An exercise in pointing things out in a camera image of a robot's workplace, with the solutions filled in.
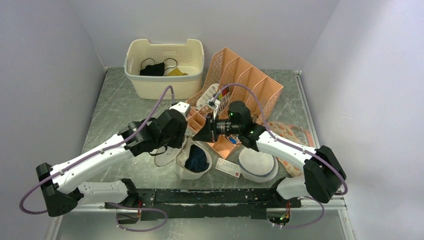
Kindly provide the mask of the white mesh laundry bag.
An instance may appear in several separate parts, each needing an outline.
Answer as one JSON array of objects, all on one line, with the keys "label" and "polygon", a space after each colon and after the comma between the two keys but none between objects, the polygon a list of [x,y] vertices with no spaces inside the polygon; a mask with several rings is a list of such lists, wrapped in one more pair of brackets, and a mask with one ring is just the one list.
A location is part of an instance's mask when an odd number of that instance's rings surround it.
[{"label": "white mesh laundry bag", "polygon": [[157,167],[173,163],[173,170],[182,180],[196,180],[212,168],[210,153],[191,136],[186,135],[181,148],[162,146],[150,155]]}]

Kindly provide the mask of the dark blue bra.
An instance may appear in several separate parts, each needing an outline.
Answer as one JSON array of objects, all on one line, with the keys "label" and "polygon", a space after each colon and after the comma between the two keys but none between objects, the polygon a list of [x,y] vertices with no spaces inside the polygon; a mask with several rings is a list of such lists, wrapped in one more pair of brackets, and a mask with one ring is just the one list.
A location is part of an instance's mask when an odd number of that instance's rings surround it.
[{"label": "dark blue bra", "polygon": [[206,153],[197,145],[192,145],[189,149],[189,156],[184,167],[194,173],[201,173],[209,168]]}]

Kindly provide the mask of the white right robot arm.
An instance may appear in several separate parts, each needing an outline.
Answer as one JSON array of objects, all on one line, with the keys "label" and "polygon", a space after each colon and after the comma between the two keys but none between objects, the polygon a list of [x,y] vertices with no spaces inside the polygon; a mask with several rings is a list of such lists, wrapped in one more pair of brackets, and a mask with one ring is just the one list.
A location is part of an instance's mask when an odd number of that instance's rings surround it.
[{"label": "white right robot arm", "polygon": [[340,194],[340,188],[344,189],[342,195],[348,191],[346,174],[329,147],[308,147],[276,135],[268,126],[254,122],[242,101],[230,103],[227,119],[208,113],[193,140],[213,143],[219,136],[229,135],[236,135],[247,149],[281,158],[302,171],[301,176],[284,178],[277,183],[269,197],[275,207],[282,207],[297,197],[311,197],[326,204]]}]

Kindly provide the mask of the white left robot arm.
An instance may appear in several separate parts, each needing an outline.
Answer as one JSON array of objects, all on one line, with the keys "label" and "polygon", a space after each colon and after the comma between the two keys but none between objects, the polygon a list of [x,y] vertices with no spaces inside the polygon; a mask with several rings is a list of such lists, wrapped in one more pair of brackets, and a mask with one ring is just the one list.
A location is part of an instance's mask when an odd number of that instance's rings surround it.
[{"label": "white left robot arm", "polygon": [[58,217],[79,206],[114,203],[126,208],[139,204],[139,193],[129,178],[89,182],[89,178],[123,160],[154,150],[181,148],[189,109],[176,104],[157,118],[132,121],[96,148],[61,164],[36,167],[46,210]]}]

